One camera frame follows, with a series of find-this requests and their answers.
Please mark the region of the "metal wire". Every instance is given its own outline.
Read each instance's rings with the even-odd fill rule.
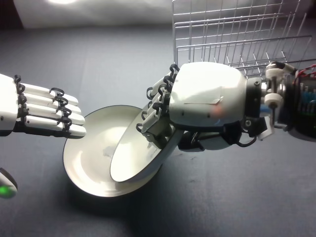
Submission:
[[[262,77],[272,61],[294,63],[297,68],[302,62],[316,61],[305,58],[312,36],[300,35],[306,19],[298,11],[300,3],[173,0],[174,62],[179,66],[197,61],[222,63],[248,78]]]

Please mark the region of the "gray table surface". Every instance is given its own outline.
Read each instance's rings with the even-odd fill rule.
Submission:
[[[171,63],[170,26],[0,33],[0,73],[62,88],[84,115],[143,107]],[[280,131],[244,149],[175,150],[150,183],[115,202],[80,198],[63,167],[65,139],[0,141],[0,166],[19,185],[0,199],[1,237],[316,236],[316,146]]]

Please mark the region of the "screw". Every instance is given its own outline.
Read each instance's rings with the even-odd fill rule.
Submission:
[[[250,121],[250,120],[246,120],[245,125],[246,125],[247,127],[250,127],[250,126],[251,126],[251,121]]]

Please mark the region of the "robotic arm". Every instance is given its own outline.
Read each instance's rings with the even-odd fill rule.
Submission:
[[[312,67],[299,72],[271,62],[262,80],[246,79],[238,69],[217,63],[171,65],[171,72],[148,88],[151,101],[136,129],[158,148],[174,129],[187,131],[178,144],[187,152],[247,147],[275,128],[316,141],[315,73],[305,73]],[[252,141],[242,144],[242,133]]]
[[[58,88],[21,83],[0,74],[0,136],[11,132],[78,139],[86,134],[78,100]],[[0,168],[0,198],[17,192],[13,177]]]

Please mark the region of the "plate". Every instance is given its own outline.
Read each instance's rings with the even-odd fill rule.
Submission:
[[[124,183],[110,176],[115,148],[140,111],[124,105],[96,110],[85,117],[86,136],[66,140],[64,167],[78,188],[94,196],[117,197],[140,188],[157,173],[159,168],[137,182]]]
[[[114,152],[110,174],[117,182],[142,180],[159,169],[177,147],[184,133],[174,129],[163,149],[153,146],[136,130],[136,124],[143,122],[141,113],[147,111],[147,108],[146,105],[126,129]]]

